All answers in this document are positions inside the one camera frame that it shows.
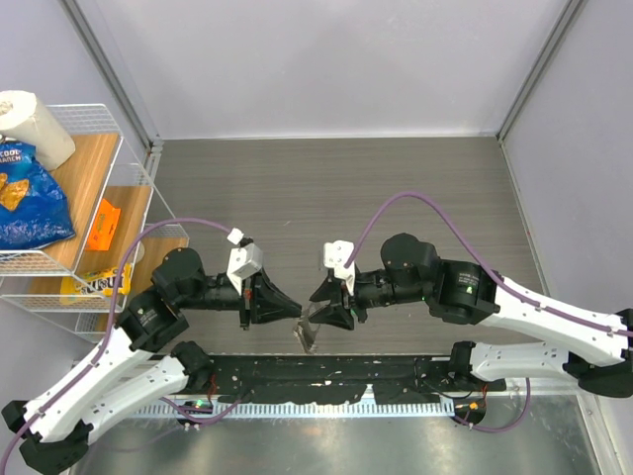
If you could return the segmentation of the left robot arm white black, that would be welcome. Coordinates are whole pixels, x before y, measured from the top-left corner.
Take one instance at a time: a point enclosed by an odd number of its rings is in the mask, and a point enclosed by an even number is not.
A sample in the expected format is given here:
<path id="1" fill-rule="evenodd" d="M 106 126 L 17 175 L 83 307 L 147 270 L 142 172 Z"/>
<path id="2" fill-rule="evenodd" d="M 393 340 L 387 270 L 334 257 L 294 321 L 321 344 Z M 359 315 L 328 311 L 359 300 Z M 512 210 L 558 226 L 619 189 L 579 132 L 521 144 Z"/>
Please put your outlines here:
<path id="1" fill-rule="evenodd" d="M 172 249 L 153 270 L 150 287 L 129 301 L 89 354 L 40 396 L 3 408 L 26 465 L 59 474 L 142 406 L 182 390 L 198 394 L 211 388 L 214 364 L 194 341 L 178 343 L 149 370 L 122 379 L 189 327 L 187 310 L 236 312 L 244 329 L 302 313 L 301 305 L 272 283 L 253 243 L 233 249 L 226 272 L 218 275 L 206 274 L 196 250 Z"/>

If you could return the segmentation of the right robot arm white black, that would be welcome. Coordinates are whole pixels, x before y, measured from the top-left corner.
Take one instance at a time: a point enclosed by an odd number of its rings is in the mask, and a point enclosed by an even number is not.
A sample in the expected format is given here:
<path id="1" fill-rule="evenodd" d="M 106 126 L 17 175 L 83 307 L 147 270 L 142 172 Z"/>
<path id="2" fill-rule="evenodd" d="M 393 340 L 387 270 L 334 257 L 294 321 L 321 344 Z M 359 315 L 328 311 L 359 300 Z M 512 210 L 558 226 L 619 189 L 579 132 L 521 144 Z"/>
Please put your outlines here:
<path id="1" fill-rule="evenodd" d="M 480 264 L 443 259 L 429 242 L 397 234 L 381 247 L 382 268 L 346 267 L 353 243 L 323 247 L 327 275 L 309 320 L 351 331 L 374 308 L 422 302 L 444 323 L 500 328 L 533 337 L 495 345 L 460 341 L 447 366 L 450 383 L 468 390 L 505 378 L 574 379 L 598 396 L 632 395 L 632 312 L 607 314 L 533 292 Z"/>

